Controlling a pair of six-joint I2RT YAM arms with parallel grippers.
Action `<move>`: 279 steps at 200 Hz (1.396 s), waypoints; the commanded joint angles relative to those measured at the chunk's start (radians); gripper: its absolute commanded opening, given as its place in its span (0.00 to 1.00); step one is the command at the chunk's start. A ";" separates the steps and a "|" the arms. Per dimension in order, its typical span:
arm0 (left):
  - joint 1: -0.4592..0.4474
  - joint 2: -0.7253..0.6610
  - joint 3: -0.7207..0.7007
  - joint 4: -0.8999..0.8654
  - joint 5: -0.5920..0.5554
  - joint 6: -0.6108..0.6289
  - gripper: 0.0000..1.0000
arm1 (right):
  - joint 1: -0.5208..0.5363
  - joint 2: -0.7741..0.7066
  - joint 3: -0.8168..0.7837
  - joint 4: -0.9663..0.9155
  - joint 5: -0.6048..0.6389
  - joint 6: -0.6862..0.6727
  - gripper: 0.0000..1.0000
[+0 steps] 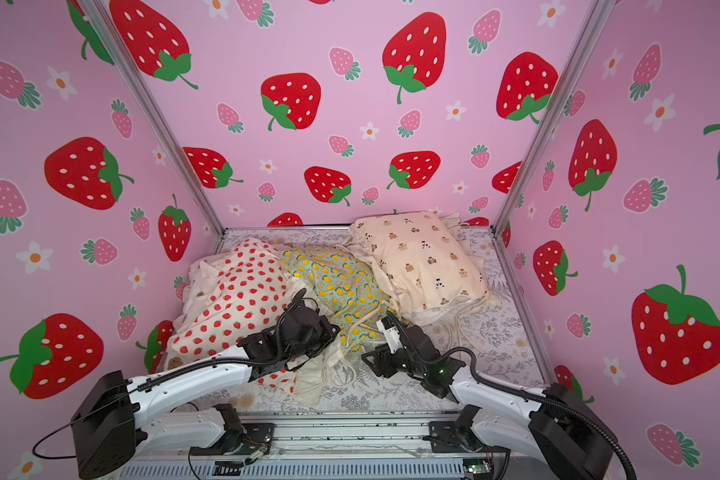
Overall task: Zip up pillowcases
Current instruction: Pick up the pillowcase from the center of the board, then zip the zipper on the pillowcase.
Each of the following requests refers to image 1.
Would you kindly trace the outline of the yellow lemon print pillow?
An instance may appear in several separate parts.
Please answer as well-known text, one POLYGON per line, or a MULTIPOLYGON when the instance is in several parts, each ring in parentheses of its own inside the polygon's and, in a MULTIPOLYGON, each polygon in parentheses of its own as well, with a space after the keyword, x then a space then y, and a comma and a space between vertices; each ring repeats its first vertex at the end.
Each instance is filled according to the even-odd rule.
POLYGON ((306 245, 284 251, 280 265, 340 328, 344 353, 359 355, 384 340, 376 323, 394 303, 368 264, 339 246, 306 245))

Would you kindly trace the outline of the beige animal print pillow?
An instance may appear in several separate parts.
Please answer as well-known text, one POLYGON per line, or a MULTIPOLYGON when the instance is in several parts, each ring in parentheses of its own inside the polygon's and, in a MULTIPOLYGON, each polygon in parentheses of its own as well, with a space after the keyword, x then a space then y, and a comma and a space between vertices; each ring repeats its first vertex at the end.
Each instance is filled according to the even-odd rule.
POLYGON ((382 291, 406 320, 426 326, 443 317, 497 304, 483 262, 458 238, 457 213, 429 211, 360 218, 349 227, 347 249, 367 263, 382 291))

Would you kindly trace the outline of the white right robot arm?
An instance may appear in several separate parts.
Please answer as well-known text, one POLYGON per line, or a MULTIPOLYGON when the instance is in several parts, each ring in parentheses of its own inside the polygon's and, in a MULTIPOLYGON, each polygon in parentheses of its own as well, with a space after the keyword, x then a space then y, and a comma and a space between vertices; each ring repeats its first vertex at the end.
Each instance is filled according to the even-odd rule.
POLYGON ((572 389, 524 387, 477 370, 469 348, 440 352, 416 325, 387 313, 377 323, 384 342, 363 354, 378 377, 405 373, 433 396, 462 405, 461 448, 502 447, 544 462, 560 479, 602 479, 625 457, 615 434, 572 389))

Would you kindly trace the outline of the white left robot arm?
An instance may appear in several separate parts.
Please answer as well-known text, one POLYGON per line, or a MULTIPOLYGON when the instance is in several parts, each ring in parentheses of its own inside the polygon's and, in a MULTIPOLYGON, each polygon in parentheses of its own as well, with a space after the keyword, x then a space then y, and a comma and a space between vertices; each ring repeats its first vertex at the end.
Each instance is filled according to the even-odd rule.
POLYGON ((188 448, 214 456, 243 450, 250 436, 230 405, 182 412, 180 406, 214 391, 272 380, 319 356, 340 329, 297 298, 277 323, 210 357, 158 374, 127 379, 104 375, 71 419, 78 476, 104 479, 133 457, 188 448))

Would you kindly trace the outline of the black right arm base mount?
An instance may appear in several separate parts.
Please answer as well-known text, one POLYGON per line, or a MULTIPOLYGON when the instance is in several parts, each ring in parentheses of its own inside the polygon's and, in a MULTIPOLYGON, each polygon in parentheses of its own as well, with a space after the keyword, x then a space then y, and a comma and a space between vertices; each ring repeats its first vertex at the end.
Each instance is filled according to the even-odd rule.
POLYGON ((484 443, 472 430, 479 411, 479 407, 467 405, 455 420, 431 421, 429 434, 423 440, 435 453, 487 453, 492 445, 484 443))

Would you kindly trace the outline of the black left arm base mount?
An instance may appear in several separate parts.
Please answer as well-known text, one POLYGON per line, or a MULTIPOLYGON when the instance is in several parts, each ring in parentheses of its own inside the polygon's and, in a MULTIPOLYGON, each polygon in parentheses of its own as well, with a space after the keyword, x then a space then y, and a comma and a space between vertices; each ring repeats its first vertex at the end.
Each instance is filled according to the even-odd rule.
POLYGON ((223 432, 213 444, 195 448, 195 455, 252 455, 259 447, 268 453, 274 437, 274 423, 244 423, 232 405, 219 404, 213 407, 221 415, 223 432))

